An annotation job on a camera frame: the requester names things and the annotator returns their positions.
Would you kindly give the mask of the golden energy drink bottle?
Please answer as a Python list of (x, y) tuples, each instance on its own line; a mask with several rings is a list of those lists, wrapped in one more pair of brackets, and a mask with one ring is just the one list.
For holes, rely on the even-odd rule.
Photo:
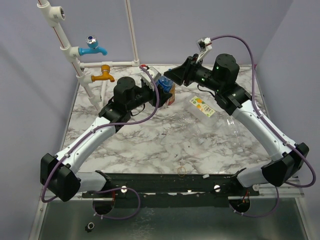
[(170, 106), (175, 102), (175, 91), (176, 91), (176, 85), (173, 83), (170, 87), (169, 93), (171, 94), (171, 97), (166, 101), (166, 105)]

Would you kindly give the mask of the blue label water bottle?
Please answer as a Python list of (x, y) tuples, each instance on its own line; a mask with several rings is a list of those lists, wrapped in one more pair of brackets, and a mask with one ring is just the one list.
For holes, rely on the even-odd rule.
[(170, 90), (172, 89), (174, 82), (167, 78), (166, 76), (162, 75), (157, 81), (156, 81), (157, 86), (161, 86), (163, 88), (163, 91), (165, 93), (169, 93)]

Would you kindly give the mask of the white bottle cap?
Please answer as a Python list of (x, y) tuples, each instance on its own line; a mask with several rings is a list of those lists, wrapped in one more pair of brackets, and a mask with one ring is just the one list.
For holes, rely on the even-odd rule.
[(202, 176), (203, 179), (206, 179), (206, 178), (209, 178), (209, 177), (210, 177), (209, 174), (205, 174), (205, 175)]

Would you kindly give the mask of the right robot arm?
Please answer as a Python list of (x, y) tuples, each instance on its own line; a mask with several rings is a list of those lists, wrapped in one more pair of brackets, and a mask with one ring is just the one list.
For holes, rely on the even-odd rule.
[(258, 107), (253, 106), (253, 97), (236, 82), (240, 67), (232, 55), (218, 55), (212, 69), (204, 67), (197, 60), (197, 54), (189, 56), (182, 65), (166, 71), (164, 76), (179, 86), (197, 83), (213, 91), (218, 106), (241, 122), (271, 158), (268, 164), (237, 172), (236, 180), (230, 183), (230, 191), (241, 196), (248, 187), (257, 184), (269, 183), (280, 187), (301, 169), (309, 147), (303, 142), (295, 143)]

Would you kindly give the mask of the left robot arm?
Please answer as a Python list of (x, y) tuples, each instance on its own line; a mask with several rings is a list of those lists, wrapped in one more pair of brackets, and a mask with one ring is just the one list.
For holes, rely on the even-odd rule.
[(70, 146), (40, 161), (40, 182), (43, 191), (50, 190), (60, 200), (69, 201), (76, 193), (95, 192), (104, 198), (110, 194), (108, 177), (101, 171), (79, 173), (85, 160), (105, 140), (130, 124), (132, 110), (150, 103), (158, 108), (171, 97), (158, 85), (152, 90), (144, 81), (137, 86), (135, 80), (125, 76), (117, 81), (113, 97), (102, 108), (91, 126)]

